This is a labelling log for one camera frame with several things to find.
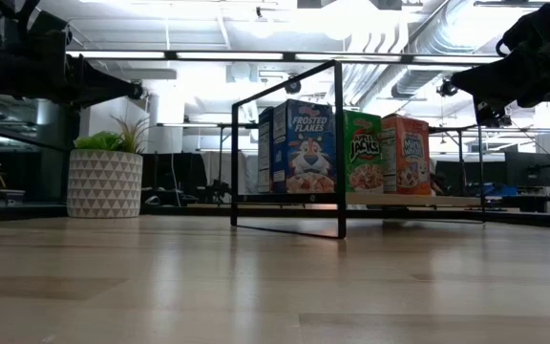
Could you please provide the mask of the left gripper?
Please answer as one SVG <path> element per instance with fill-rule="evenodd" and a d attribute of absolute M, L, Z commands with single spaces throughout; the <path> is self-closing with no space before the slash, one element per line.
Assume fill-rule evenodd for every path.
<path fill-rule="evenodd" d="M 66 55 L 73 38 L 68 22 L 39 13 L 30 26 L 20 17 L 4 17 L 0 50 L 0 95 L 46 98 L 78 103 L 81 64 Z M 135 84 L 84 67 L 83 105 L 93 106 L 119 97 L 135 97 Z"/>

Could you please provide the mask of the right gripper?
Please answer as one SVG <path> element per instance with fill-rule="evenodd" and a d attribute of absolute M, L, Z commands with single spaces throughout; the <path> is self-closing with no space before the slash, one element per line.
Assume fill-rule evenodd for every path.
<path fill-rule="evenodd" d="M 473 97 L 477 113 L 550 102 L 550 3 L 527 13 L 497 43 L 501 60 L 458 72 L 452 84 Z"/>

